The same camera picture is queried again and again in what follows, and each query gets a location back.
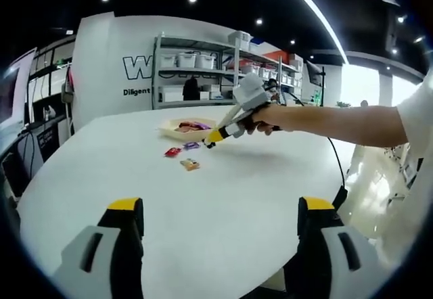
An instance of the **white sleeve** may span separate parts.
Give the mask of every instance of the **white sleeve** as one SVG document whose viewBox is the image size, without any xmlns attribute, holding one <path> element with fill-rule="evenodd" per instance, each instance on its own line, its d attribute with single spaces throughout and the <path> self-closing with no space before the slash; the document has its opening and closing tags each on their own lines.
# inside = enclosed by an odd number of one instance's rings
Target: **white sleeve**
<svg viewBox="0 0 433 299">
<path fill-rule="evenodd" d="M 413 155 L 422 158 L 433 136 L 433 70 L 429 71 L 421 87 L 397 109 Z"/>
</svg>

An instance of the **hand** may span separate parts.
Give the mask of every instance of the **hand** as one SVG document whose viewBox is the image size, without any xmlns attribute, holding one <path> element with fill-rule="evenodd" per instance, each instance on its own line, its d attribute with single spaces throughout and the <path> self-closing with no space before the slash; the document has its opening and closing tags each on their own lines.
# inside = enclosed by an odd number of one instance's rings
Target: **hand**
<svg viewBox="0 0 433 299">
<path fill-rule="evenodd" d="M 270 104 L 253 114 L 252 120 L 255 126 L 253 129 L 248 129 L 248 134 L 252 134 L 255 128 L 257 128 L 257 131 L 270 135 L 273 131 L 273 127 L 281 126 L 286 109 L 287 107 L 285 106 Z"/>
</svg>

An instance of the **black ceiling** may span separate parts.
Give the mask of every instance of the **black ceiling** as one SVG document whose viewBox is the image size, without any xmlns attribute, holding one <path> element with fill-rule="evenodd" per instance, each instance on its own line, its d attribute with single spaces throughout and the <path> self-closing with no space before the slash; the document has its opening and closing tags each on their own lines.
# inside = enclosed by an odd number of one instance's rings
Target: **black ceiling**
<svg viewBox="0 0 433 299">
<path fill-rule="evenodd" d="M 420 34 L 411 16 L 396 25 L 397 56 L 386 51 L 391 21 L 404 11 L 381 0 L 313 0 L 329 20 L 347 51 L 360 51 L 400 61 L 423 73 L 426 62 L 419 45 Z M 114 11 L 116 16 L 163 15 L 203 20 L 237 30 L 282 49 L 308 55 L 312 49 L 335 49 L 316 15 L 302 0 L 21 0 L 3 12 L 11 18 L 7 38 L 0 45 L 2 60 L 10 61 L 31 47 L 65 37 L 77 30 L 82 17 Z M 256 18 L 264 24 L 256 26 Z M 290 40 L 296 39 L 295 46 Z"/>
</svg>

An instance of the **shelf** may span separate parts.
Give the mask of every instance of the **shelf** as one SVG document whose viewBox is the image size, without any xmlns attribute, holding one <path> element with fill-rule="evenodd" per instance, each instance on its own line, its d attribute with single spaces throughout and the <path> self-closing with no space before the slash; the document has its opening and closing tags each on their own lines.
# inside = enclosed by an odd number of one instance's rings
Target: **shelf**
<svg viewBox="0 0 433 299">
<path fill-rule="evenodd" d="M 161 47 L 172 47 L 176 49 L 197 49 L 215 52 L 235 49 L 234 45 L 226 43 L 168 36 L 161 37 Z"/>
<path fill-rule="evenodd" d="M 201 99 L 200 101 L 164 101 L 158 103 L 159 108 L 182 108 L 187 106 L 234 105 L 234 99 Z"/>
<path fill-rule="evenodd" d="M 201 68 L 161 68 L 160 73 L 173 73 L 173 72 L 195 72 L 198 74 L 222 74 L 225 76 L 233 76 L 234 71 L 225 71 L 218 69 L 201 69 Z"/>
<path fill-rule="evenodd" d="M 295 86 L 292 85 L 292 84 L 284 84 L 284 83 L 281 83 L 281 86 L 288 86 L 288 87 L 293 87 L 293 88 L 295 88 Z"/>
<path fill-rule="evenodd" d="M 214 41 L 205 41 L 197 39 L 188 39 L 183 37 L 161 37 L 161 47 L 173 47 L 173 48 L 185 48 L 185 49 L 199 49 L 199 50 L 209 50 L 209 51 L 226 51 L 227 53 L 235 53 L 235 46 L 228 43 L 220 43 Z M 240 57 L 255 62 L 260 62 L 263 64 L 270 64 L 272 66 L 278 67 L 278 61 L 265 57 L 263 55 L 245 51 L 240 49 Z M 295 67 L 288 64 L 282 64 L 283 69 L 290 72 L 298 72 Z"/>
<path fill-rule="evenodd" d="M 278 61 L 270 59 L 268 57 L 265 57 L 263 55 L 251 52 L 251 51 L 245 51 L 245 50 L 239 50 L 240 57 L 247 60 L 252 60 L 254 62 L 260 62 L 262 64 L 270 64 L 276 68 L 278 68 Z M 295 67 L 290 66 L 288 64 L 282 64 L 283 70 L 287 70 L 290 72 L 298 72 Z"/>
</svg>

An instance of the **red snack packet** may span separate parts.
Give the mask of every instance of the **red snack packet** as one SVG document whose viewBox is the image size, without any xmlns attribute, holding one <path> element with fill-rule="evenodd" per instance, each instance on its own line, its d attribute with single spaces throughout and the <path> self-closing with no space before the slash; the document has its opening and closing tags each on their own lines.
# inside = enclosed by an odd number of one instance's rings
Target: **red snack packet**
<svg viewBox="0 0 433 299">
<path fill-rule="evenodd" d="M 181 152 L 181 148 L 170 148 L 167 150 L 167 152 L 164 154 L 166 157 L 176 157 L 179 152 Z"/>
</svg>

